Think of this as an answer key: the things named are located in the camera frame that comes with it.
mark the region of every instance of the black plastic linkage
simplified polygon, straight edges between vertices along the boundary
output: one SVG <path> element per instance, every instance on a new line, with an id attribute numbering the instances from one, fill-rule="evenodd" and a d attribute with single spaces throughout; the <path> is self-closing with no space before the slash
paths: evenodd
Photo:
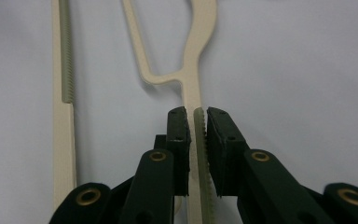
<path id="1" fill-rule="evenodd" d="M 188 195 L 188 172 L 190 164 L 190 130 L 188 129 L 187 114 L 183 106 L 168 113 L 167 134 L 156 135 L 154 148 L 169 150 L 174 156 L 174 185 L 175 195 Z"/>
<path id="2" fill-rule="evenodd" d="M 57 208 L 50 224 L 101 224 L 109 204 L 110 188 L 88 183 L 73 189 Z"/>
<path id="3" fill-rule="evenodd" d="M 322 207 L 336 223 L 358 224 L 358 188 L 345 183 L 327 185 Z"/>
<path id="4" fill-rule="evenodd" d="M 247 207 L 256 201 L 261 213 L 244 209 L 240 210 L 242 216 L 245 212 L 250 219 L 264 219 L 252 223 L 335 223 L 274 155 L 252 149 L 243 157 L 244 190 L 250 190 L 254 198 L 249 202 L 249 194 L 244 192 L 238 200 Z"/>
<path id="5" fill-rule="evenodd" d="M 119 224 L 173 222 L 173 155 L 165 149 L 141 158 Z"/>
<path id="6" fill-rule="evenodd" d="M 226 111 L 209 107 L 207 113 L 208 161 L 216 193 L 218 196 L 238 196 L 242 155 L 250 148 Z"/>
<path id="7" fill-rule="evenodd" d="M 100 224 L 117 224 L 129 194 L 133 177 L 110 191 L 109 204 L 106 206 L 103 221 Z"/>

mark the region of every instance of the curved loop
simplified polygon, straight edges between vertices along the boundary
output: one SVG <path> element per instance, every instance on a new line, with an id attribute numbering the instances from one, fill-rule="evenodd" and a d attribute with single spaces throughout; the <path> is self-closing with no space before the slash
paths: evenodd
<path id="1" fill-rule="evenodd" d="M 198 73 L 198 61 L 202 50 L 208 43 L 216 21 L 215 0 L 192 0 L 193 21 L 188 35 L 183 59 L 183 68 L 177 72 L 163 76 L 157 76 L 151 72 L 149 62 L 145 53 L 145 45 L 142 41 L 139 25 L 135 17 L 131 0 L 123 0 L 125 14 L 131 33 L 132 47 L 138 62 L 138 68 L 142 79 L 150 84 L 164 84 L 170 81 L 180 81 L 183 84 L 182 76 L 186 71 L 193 70 Z"/>

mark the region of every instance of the serrated edge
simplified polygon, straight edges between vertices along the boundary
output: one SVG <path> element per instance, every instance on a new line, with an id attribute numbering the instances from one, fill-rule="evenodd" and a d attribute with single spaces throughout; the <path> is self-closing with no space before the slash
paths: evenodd
<path id="1" fill-rule="evenodd" d="M 69 3 L 59 0 L 60 4 L 60 35 L 61 35 L 61 70 L 62 70 L 62 101 L 67 104 L 74 102 L 74 81 L 72 74 L 71 20 Z"/>
<path id="2" fill-rule="evenodd" d="M 214 224 L 212 179 L 206 150 L 205 115 L 201 107 L 194 110 L 197 157 L 200 177 L 200 197 L 203 223 Z"/>
<path id="3" fill-rule="evenodd" d="M 53 43 L 53 209 L 76 186 L 74 108 L 62 100 L 62 35 L 60 2 L 51 1 Z"/>

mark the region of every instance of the screw hole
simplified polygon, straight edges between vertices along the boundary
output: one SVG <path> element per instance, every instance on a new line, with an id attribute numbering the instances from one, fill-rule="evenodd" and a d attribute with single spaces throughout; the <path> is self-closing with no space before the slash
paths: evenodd
<path id="1" fill-rule="evenodd" d="M 167 155 L 162 152 L 153 152 L 149 155 L 149 158 L 152 161 L 164 161 L 167 158 Z"/>
<path id="2" fill-rule="evenodd" d="M 252 153 L 252 158 L 256 161 L 269 161 L 269 155 L 260 151 Z"/>
<path id="3" fill-rule="evenodd" d="M 76 202 L 81 206 L 86 206 L 97 202 L 100 197 L 101 192 L 98 189 L 85 189 L 77 194 Z"/>
<path id="4" fill-rule="evenodd" d="M 339 197 L 347 203 L 358 206 L 358 192 L 353 189 L 339 189 Z"/>

